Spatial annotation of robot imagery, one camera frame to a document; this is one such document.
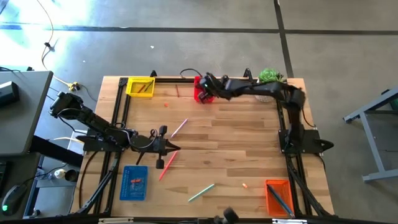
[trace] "wooden table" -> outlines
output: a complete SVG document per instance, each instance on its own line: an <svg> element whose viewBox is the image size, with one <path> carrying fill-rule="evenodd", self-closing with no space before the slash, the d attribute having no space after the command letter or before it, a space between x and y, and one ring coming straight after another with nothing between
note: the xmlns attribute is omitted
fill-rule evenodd
<svg viewBox="0 0 398 224"><path fill-rule="evenodd" d="M120 77L104 77L95 113L111 121ZM303 88L301 78L288 82ZM222 215L228 206L241 218L267 218L264 181L287 179L286 161L280 153L277 130L279 119L276 103L261 103L253 96L240 96L231 101L216 99L201 105L193 99L193 84L156 83L153 98L132 98L127 127L149 135L151 129L167 125L167 138L185 118L188 123L171 140L182 149L170 169L159 181L162 170L155 168L156 155L146 154L140 165L149 167L146 200L120 201L124 166L134 165L138 153L123 152L118 170L112 217L214 217ZM123 104L119 112L122 117ZM312 123L308 99L305 116ZM172 154L164 157L165 163ZM85 156L82 170L89 155ZM87 168L82 199L87 200L98 186L104 153L99 152ZM303 154L308 188L325 210L333 213L328 184L321 160ZM188 199L210 184L216 186L202 197L188 203ZM72 212L78 209L78 188ZM104 191L101 211L108 197ZM304 211L301 190L297 191L300 208Z"/></svg>

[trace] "blue tray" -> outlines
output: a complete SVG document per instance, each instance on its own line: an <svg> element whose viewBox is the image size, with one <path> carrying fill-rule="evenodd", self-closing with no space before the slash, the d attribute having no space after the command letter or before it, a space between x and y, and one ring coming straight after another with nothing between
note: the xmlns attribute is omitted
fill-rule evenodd
<svg viewBox="0 0 398 224"><path fill-rule="evenodd" d="M147 193L147 166L125 166L123 170L120 200L143 201Z"/></svg>

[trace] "yellow bin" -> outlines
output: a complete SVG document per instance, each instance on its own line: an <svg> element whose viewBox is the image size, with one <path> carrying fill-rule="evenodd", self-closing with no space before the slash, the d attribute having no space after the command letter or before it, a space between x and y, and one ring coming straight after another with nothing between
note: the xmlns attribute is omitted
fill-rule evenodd
<svg viewBox="0 0 398 224"><path fill-rule="evenodd" d="M129 77L126 94L131 97L153 97L154 77Z"/></svg>

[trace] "concrete floor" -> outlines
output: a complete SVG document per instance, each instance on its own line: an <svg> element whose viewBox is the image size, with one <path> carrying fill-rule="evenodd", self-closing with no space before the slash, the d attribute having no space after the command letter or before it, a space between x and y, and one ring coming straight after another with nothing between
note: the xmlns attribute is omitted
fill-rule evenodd
<svg viewBox="0 0 398 224"><path fill-rule="evenodd" d="M56 25L101 27L201 27L277 29L273 0L123 0L46 1ZM286 29L396 30L395 0L280 0ZM10 0L0 23L48 24L35 1ZM40 56L49 31L27 25L1 30L0 61L42 69ZM246 67L258 74L264 67L286 72L279 34L72 32L58 30L55 52L46 66L68 81L86 85L98 96L104 75L176 75L183 68L241 76ZM325 153L326 174L335 213L397 223L398 178L364 184L361 176L377 171L360 122L345 124L343 116L398 83L397 35L287 35L294 77L304 78L313 117L322 138L335 147ZM53 80L52 87L66 91ZM90 108L96 102L78 93ZM51 118L45 102L36 134L43 138L69 136L71 130ZM77 123L71 123L84 129ZM63 146L67 142L58 142ZM398 160L389 161L396 167ZM45 216L68 212L69 195L62 189L40 190L36 207ZM47 203L52 195L63 206Z"/></svg>

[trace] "green plush toy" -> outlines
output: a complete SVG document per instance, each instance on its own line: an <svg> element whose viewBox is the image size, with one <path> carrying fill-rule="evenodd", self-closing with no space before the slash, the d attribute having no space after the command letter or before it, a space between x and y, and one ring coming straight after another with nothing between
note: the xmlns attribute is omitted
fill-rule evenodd
<svg viewBox="0 0 398 224"><path fill-rule="evenodd" d="M282 82L283 81L282 78L283 75L280 74L277 70L272 68L264 69L259 75L259 80L261 83Z"/></svg>

